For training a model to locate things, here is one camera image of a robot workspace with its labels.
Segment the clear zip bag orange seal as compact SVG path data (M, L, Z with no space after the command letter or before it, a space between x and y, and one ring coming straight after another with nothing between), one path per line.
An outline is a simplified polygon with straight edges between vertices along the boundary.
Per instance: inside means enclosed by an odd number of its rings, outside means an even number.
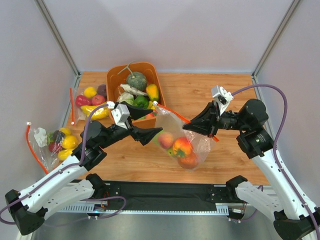
M199 164L203 163L206 160L208 154L211 152L212 148L219 141L219 139L215 136L207 137L189 130L184 130L183 125L190 123L188 119L186 119L179 113L173 111L172 109L159 104L156 101L153 102L153 105L154 110L156 112L155 127L163 128L163 130L158 134L163 132L171 133L174 137L174 141L179 137L186 137L193 146L192 153L195 153L198 157L198 167ZM175 157L174 155L168 156L177 161L178 163L178 157Z

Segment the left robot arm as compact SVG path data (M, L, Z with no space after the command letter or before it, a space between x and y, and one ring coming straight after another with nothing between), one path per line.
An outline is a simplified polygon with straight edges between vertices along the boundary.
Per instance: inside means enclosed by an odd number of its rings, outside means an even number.
M63 163L31 186L5 194L6 207L1 212L7 210L13 221L1 219L2 223L17 226L19 233L26 236L65 206L89 198L96 200L103 187L97 175L83 180L78 187L66 189L65 186L97 166L107 155L105 148L128 136L145 146L162 130L160 127L139 128L132 123L152 113L152 109L135 107L124 101L108 101L96 107L93 113L104 107L111 111L114 124L105 127L92 120L93 114L89 114L81 134L82 142Z

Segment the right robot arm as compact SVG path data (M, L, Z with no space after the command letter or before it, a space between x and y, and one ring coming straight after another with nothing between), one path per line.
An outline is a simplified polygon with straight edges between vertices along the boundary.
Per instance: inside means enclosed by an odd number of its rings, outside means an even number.
M226 182L230 198L264 214L283 240L299 240L311 233L319 236L320 208L298 186L274 148L275 140L263 127L269 118L264 103L250 99L239 112L223 112L221 106L215 100L208 103L183 129L207 137L215 136L219 129L239 131L239 148L262 171L277 196L270 197L239 175Z

